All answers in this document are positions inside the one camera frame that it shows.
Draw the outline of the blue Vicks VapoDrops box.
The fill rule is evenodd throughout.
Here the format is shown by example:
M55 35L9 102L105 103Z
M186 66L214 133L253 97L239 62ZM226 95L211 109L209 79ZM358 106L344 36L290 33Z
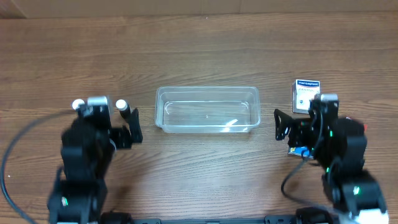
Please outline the blue Vicks VapoDrops box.
M295 156L300 156L300 157L312 157L310 155L310 151L308 150L307 147L290 147L288 149L287 154L295 155Z

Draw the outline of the black bottle white cap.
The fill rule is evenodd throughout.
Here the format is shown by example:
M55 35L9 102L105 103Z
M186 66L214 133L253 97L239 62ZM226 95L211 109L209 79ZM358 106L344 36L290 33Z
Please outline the black bottle white cap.
M124 99L119 99L116 101L116 107L119 110L121 117L128 120L131 116L131 108L129 103Z

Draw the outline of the white Hansaplast plaster box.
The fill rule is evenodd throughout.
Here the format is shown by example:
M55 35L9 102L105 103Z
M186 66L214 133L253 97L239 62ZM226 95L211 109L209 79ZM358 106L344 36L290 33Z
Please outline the white Hansaplast plaster box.
M308 114L310 102L319 92L319 81L296 79L292 84L292 112Z

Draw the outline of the orange bottle white cap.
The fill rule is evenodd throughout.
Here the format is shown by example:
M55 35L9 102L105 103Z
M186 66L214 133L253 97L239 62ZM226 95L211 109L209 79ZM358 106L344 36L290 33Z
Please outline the orange bottle white cap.
M85 104L85 101L79 98L79 99L75 99L72 102L71 106L72 106L73 110L77 110L81 105L84 105L84 104Z

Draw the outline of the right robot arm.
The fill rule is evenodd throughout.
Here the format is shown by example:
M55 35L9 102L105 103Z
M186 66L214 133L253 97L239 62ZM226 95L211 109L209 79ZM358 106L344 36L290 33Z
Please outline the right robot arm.
M367 147L364 125L341 118L337 109L318 108L309 118L292 118L274 111L275 138L289 138L290 147L305 147L324 168L323 191L332 208L287 195L305 205L296 211L297 223L389 223L386 201L377 180L364 169Z

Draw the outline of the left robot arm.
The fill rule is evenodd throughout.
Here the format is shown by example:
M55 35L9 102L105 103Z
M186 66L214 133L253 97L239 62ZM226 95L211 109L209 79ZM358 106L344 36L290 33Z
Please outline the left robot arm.
M76 113L62 134L63 166L47 202L50 223L99 223L114 154L143 141L138 109L120 111L120 128L112 127L107 106L82 105Z

